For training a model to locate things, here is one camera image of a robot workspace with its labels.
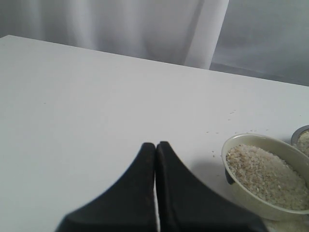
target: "white table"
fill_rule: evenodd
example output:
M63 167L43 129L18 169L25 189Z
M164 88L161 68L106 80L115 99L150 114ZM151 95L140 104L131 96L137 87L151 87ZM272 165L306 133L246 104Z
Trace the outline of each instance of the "white table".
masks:
M169 141L231 199L224 141L247 132L289 141L308 124L308 99L309 87L6 36L0 231L53 231L106 190L146 141Z

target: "white backdrop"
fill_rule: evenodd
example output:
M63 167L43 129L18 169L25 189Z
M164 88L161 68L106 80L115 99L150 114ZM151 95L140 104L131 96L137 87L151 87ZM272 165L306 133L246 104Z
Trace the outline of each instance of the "white backdrop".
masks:
M0 0L7 34L208 69L228 0Z

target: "bowl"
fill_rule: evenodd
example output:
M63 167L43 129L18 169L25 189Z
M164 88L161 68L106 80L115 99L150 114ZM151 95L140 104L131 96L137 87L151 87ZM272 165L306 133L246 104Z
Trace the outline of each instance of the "bowl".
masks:
M302 133L309 131L309 125L297 129L291 137L291 144L297 146L297 141Z
M225 175L234 198L240 205L262 218L280 221L308 218L308 210L290 210L272 205L247 190L233 175L226 161L228 151L240 144L253 145L269 151L290 164L309 183L309 158L293 146L270 137L257 134L240 134L228 139L222 148Z

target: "rice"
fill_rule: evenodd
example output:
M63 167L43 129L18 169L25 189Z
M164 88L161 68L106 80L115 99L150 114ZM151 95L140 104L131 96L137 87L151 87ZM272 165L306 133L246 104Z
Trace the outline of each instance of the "rice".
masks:
M309 156L309 131L300 135L297 140L297 148L303 152L306 156Z
M260 199L285 209L309 209L305 179L278 156L239 145L229 150L226 161L237 180Z

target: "bowl rim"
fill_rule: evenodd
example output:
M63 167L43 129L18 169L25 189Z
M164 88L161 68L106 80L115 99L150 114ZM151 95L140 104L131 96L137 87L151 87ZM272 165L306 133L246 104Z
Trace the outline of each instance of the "bowl rim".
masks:
M302 133L305 133L306 131L309 131L309 125L298 128L291 137L291 145L297 146L297 140L302 135Z
M284 211L284 212L287 212L287 213L292 213L292 214L300 214L300 215L305 215L305 214L309 214L309 209L306 209L306 210L292 210L292 209L285 209L285 208L282 208L282 207L279 207L279 206L276 206L276 205L273 205L271 203L268 203L266 201L264 201L263 199L259 198L258 196L254 195L253 193L251 193L246 187L244 187L238 180L237 178L234 176L234 174L231 172L231 170L229 169L228 165L227 165L227 161L226 161L226 155L227 154L224 154L223 153L223 150L224 148L226 147L226 145L233 139L235 138L239 138L239 137L247 137L247 136L255 136L255 137L259 137L259 138L264 138L264 139L269 139L273 142L276 142L276 143L280 143L282 144L283 146L286 146L286 147L289 147L291 148L292 150L294 150L295 152L301 154L302 156L305 156L308 161L309 161L309 157L307 157L305 154L303 154L301 151L299 151L298 149L296 149L295 147L289 145L288 143L284 142L284 141L281 141L281 140L278 140L278 139L275 139L275 138L272 138L272 137L268 137L268 136L264 136L264 135L260 135L260 134L237 134L237 135L234 135L232 137L230 137L228 140L225 141L225 143L223 144L223 147L222 147L222 150L221 150L221 158L222 158L222 161L223 161L223 164L224 164L224 167L225 169L227 170L227 172L230 174L230 176L233 178L233 180L243 189L245 190L249 195L253 196L255 199L257 199L258 201L274 208L274 209L277 209L277 210L281 210L281 211Z

